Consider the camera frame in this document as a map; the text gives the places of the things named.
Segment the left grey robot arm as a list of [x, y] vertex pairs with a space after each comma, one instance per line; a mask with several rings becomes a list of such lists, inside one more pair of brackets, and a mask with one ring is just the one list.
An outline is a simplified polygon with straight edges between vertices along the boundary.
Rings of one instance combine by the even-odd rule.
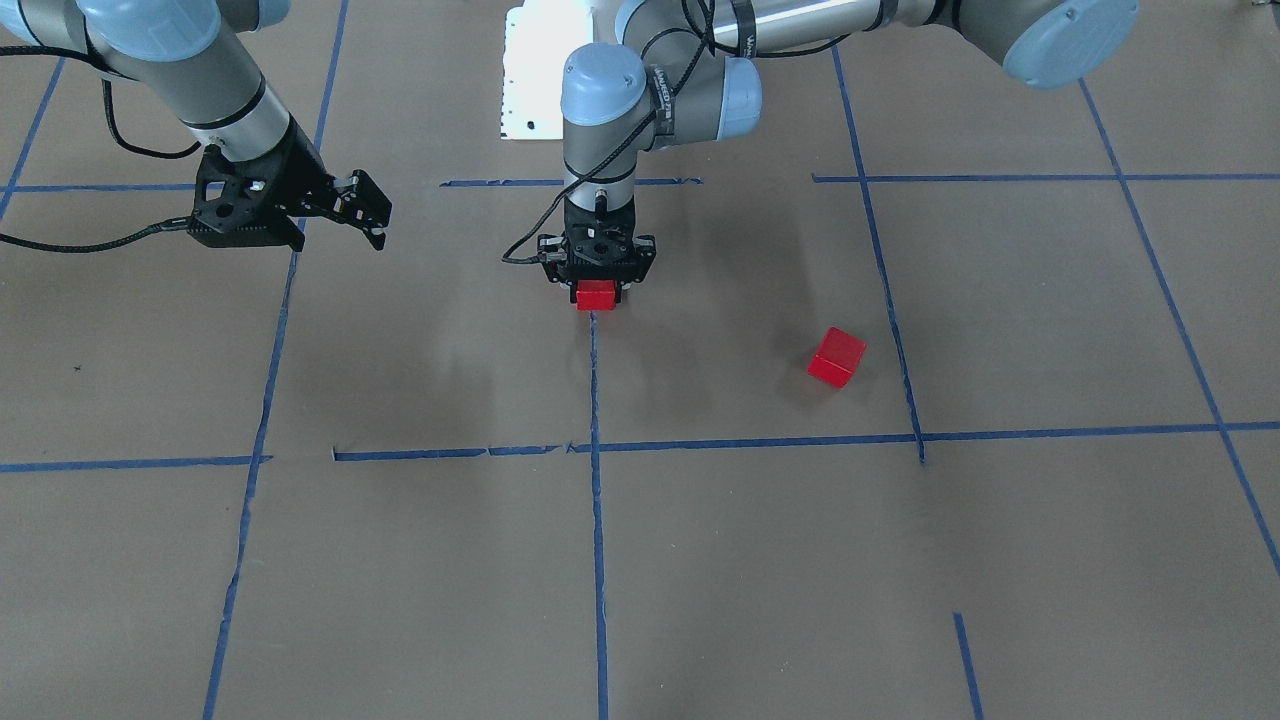
[[657, 242], [637, 234], [641, 152], [749, 135], [763, 106], [756, 60], [822, 53], [847, 37], [942, 26], [1033, 88], [1100, 67], [1135, 26], [1135, 1], [626, 1], [614, 41], [562, 72], [564, 228], [531, 260], [581, 311], [607, 311], [645, 279]]

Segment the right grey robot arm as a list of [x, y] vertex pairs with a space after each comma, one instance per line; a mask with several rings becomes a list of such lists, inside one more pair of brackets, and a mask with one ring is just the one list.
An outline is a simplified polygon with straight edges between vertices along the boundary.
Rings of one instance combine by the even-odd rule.
[[195, 137], [201, 163], [191, 211], [97, 243], [102, 252], [163, 232], [210, 249], [300, 251], [298, 219], [319, 217], [385, 245], [390, 200], [364, 170], [330, 174], [312, 140], [241, 42], [282, 22], [288, 1], [5, 1], [6, 56], [83, 61], [111, 86], [150, 87]]

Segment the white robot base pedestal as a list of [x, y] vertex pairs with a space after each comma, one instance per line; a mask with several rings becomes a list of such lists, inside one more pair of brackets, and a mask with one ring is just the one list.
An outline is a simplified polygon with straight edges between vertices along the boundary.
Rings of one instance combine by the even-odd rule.
[[525, 1], [504, 20], [500, 137], [561, 140], [564, 63], [594, 40], [594, 10], [585, 1]]

